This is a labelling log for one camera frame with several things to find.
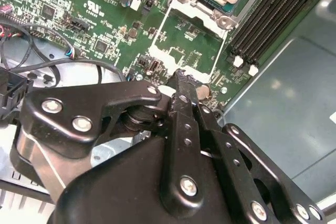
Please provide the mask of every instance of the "cable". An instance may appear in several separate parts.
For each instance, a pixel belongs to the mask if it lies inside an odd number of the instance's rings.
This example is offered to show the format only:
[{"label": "cable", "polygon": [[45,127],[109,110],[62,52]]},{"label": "cable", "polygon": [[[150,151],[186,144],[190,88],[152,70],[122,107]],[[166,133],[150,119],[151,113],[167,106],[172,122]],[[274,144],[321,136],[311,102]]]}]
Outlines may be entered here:
[{"label": "cable", "polygon": [[71,57],[72,58],[74,57],[75,49],[74,49],[73,45],[63,35],[61,35],[58,31],[55,31],[54,29],[49,28],[49,27],[47,27],[45,25],[33,24],[33,23],[26,23],[26,24],[22,24],[20,26],[21,27],[39,27],[39,28],[43,28],[43,29],[46,29],[47,31],[53,33],[54,35],[60,37],[68,45],[68,47],[70,48],[70,50],[71,50]]},{"label": "cable", "polygon": [[[25,55],[23,56],[21,62],[15,67],[15,68],[19,68],[19,67],[21,67],[21,66],[27,61],[27,59],[29,58],[29,55],[30,55],[30,53],[31,53],[31,49],[32,49],[32,44],[33,44],[33,37],[30,35],[30,33],[29,33],[26,29],[24,29],[24,28],[23,28],[22,26],[20,26],[20,25],[16,25],[16,24],[11,23],[11,22],[6,22],[6,21],[4,21],[4,20],[1,20],[1,21],[0,21],[0,24],[1,24],[1,25],[9,26],[9,27],[11,27],[11,28],[15,28],[15,29],[21,31],[23,34],[27,35],[27,37],[28,37],[28,43],[29,43],[28,49],[27,49]],[[0,47],[0,57],[1,57],[2,59],[5,58],[5,55],[4,55],[4,51],[3,51],[3,47],[2,47],[2,46]]]},{"label": "cable", "polygon": [[101,81],[103,79],[103,74],[102,74],[100,66],[97,66],[97,71],[98,71],[98,84],[101,84]]},{"label": "cable", "polygon": [[[44,62],[50,62],[50,59],[45,56],[40,49],[37,48],[34,40],[33,40],[33,44],[32,44],[32,48],[33,51],[36,53],[36,55]],[[61,74],[59,73],[59,70],[56,66],[50,66],[49,67],[50,70],[52,71],[53,75],[55,76],[55,84],[53,86],[51,86],[51,88],[57,87],[57,85],[59,84],[59,82],[61,81]]]},{"label": "cable", "polygon": [[119,79],[121,81],[126,81],[125,76],[122,74],[122,72],[114,65],[110,65],[108,63],[99,61],[99,60],[87,60],[87,59],[70,59],[70,58],[64,58],[64,59],[58,59],[58,60],[52,60],[50,62],[44,62],[44,63],[40,63],[40,64],[36,64],[36,65],[31,65],[28,67],[20,67],[20,68],[15,68],[12,69],[12,72],[14,73],[22,73],[22,72],[29,72],[29,71],[33,71],[33,70],[37,70],[40,68],[46,68],[46,67],[50,67],[50,66],[55,66],[55,65],[59,65],[59,64],[65,64],[65,63],[76,63],[76,62],[80,62],[80,63],[88,63],[88,64],[94,64],[97,65],[99,67],[103,67],[107,70],[110,70],[113,73],[116,73],[119,76]]}]

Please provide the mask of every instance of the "white label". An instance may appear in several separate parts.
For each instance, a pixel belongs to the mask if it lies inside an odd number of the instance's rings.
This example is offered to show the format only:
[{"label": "white label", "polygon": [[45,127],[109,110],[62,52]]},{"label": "white label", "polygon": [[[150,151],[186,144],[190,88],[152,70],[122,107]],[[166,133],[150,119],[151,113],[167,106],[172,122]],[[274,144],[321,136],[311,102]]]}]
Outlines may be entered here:
[{"label": "white label", "polygon": [[330,120],[336,124],[336,112],[330,116]]}]

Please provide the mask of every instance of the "screw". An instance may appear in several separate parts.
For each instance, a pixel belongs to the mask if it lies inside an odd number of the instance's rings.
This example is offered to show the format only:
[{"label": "screw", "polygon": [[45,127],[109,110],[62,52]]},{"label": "screw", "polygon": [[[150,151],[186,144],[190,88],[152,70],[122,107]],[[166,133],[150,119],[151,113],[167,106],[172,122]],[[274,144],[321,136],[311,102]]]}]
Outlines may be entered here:
[{"label": "screw", "polygon": [[72,121],[73,127],[77,131],[87,132],[92,128],[90,120],[84,116],[79,116]]},{"label": "screw", "polygon": [[156,91],[155,87],[149,86],[147,89],[148,89],[148,91],[151,92],[152,94],[157,94],[157,91]]},{"label": "screw", "polygon": [[315,208],[309,207],[309,210],[318,220],[322,219],[321,215],[319,214],[319,212],[317,212]]},{"label": "screw", "polygon": [[231,126],[231,130],[235,133],[235,134],[239,134],[239,130],[234,127],[234,126]]},{"label": "screw", "polygon": [[197,193],[197,187],[193,180],[187,177],[181,178],[180,187],[182,191],[188,196],[195,196]]},{"label": "screw", "polygon": [[141,74],[137,74],[137,76],[135,77],[135,79],[137,81],[142,81],[143,80],[143,76]]},{"label": "screw", "polygon": [[227,87],[222,87],[220,90],[221,90],[220,92],[222,94],[226,94],[227,93]]},{"label": "screw", "polygon": [[62,110],[62,104],[56,100],[46,100],[42,103],[45,112],[56,114]]},{"label": "screw", "polygon": [[305,210],[303,206],[297,204],[296,209],[298,210],[299,214],[301,215],[303,219],[309,220],[309,214],[307,213],[307,211]]},{"label": "screw", "polygon": [[253,201],[251,203],[251,207],[252,207],[254,214],[258,217],[259,220],[262,220],[262,221],[267,220],[267,214],[261,204]]},{"label": "screw", "polygon": [[211,112],[210,109],[208,109],[206,106],[203,106],[202,109],[205,113],[209,114]]}]

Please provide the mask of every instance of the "black cable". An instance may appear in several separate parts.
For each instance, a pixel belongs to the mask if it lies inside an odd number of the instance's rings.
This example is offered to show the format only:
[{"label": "black cable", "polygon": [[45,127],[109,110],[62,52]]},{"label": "black cable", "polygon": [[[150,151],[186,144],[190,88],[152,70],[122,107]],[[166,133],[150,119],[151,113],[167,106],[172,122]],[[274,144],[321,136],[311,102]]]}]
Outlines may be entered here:
[{"label": "black cable", "polygon": [[94,65],[103,67],[107,70],[110,70],[113,73],[116,73],[119,76],[119,79],[121,81],[126,81],[125,76],[122,74],[122,72],[116,66],[105,63],[103,61],[99,61],[99,60],[87,60],[87,59],[73,60],[73,59],[70,59],[70,58],[64,58],[64,59],[52,60],[50,62],[44,62],[44,63],[40,63],[40,64],[36,64],[36,65],[31,65],[31,66],[28,66],[28,67],[15,68],[15,69],[12,70],[12,72],[14,72],[14,73],[29,72],[29,71],[33,71],[33,70],[37,70],[37,69],[41,69],[41,68],[47,68],[47,67],[55,66],[55,65],[59,65],[59,64],[76,63],[76,62],[94,64]]},{"label": "black cable", "polygon": [[[50,59],[45,56],[40,49],[37,48],[34,40],[33,40],[33,44],[32,44],[32,48],[33,51],[36,53],[36,55],[44,62],[50,62]],[[57,87],[57,85],[59,84],[59,82],[61,81],[61,74],[59,73],[59,70],[56,66],[50,66],[49,67],[50,70],[52,71],[53,75],[55,76],[55,84],[53,86],[51,86],[51,88]]]},{"label": "black cable", "polygon": [[103,79],[103,74],[102,74],[100,66],[97,66],[97,72],[98,72],[98,84],[101,84],[101,81]]}]

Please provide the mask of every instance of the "green circuit board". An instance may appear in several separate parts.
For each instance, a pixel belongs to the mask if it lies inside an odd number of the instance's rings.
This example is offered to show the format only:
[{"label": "green circuit board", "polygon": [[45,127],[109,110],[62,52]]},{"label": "green circuit board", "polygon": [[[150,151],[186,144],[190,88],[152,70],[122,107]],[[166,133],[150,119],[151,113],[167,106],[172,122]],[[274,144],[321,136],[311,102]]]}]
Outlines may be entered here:
[{"label": "green circuit board", "polygon": [[[138,62],[141,57],[150,57],[148,48],[167,11],[167,1],[155,2],[146,16],[123,7],[120,0],[0,0],[0,4],[13,4],[14,15],[24,22],[44,24],[61,32],[81,52],[81,56],[115,64],[125,74],[133,69],[135,76],[141,74],[144,79],[160,85],[165,84],[170,77],[165,66],[159,63],[155,71],[148,75]],[[299,19],[286,30],[287,34],[304,18],[316,1],[300,13]],[[77,33],[68,29],[62,23],[65,11],[89,24],[89,30]],[[225,106],[251,78],[245,71],[235,68],[226,60],[228,51],[225,48],[234,32],[228,36],[209,83],[211,97],[204,103],[211,108]],[[43,30],[36,33],[39,37],[62,45],[61,41]],[[285,37],[286,34],[283,34],[277,43]],[[156,45],[169,52],[179,66],[191,66],[200,72],[210,73],[221,43],[222,40],[204,28],[202,23],[186,19],[173,11],[165,22]],[[271,53],[268,51],[264,58],[268,58]],[[227,88],[226,93],[221,92],[223,87]]]}]

